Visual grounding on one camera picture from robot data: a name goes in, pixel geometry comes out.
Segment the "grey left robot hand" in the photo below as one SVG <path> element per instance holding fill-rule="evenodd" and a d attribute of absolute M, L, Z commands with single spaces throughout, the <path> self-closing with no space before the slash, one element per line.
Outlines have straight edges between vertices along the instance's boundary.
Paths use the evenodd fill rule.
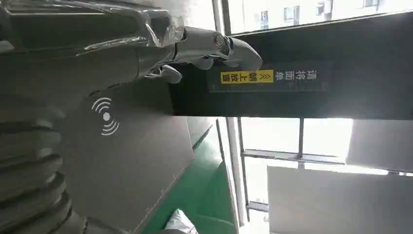
<path fill-rule="evenodd" d="M 186 26 L 142 0 L 3 0 L 0 3 L 0 114 L 67 112 L 87 95 L 169 64 L 247 71 L 263 60 L 245 41 Z"/>

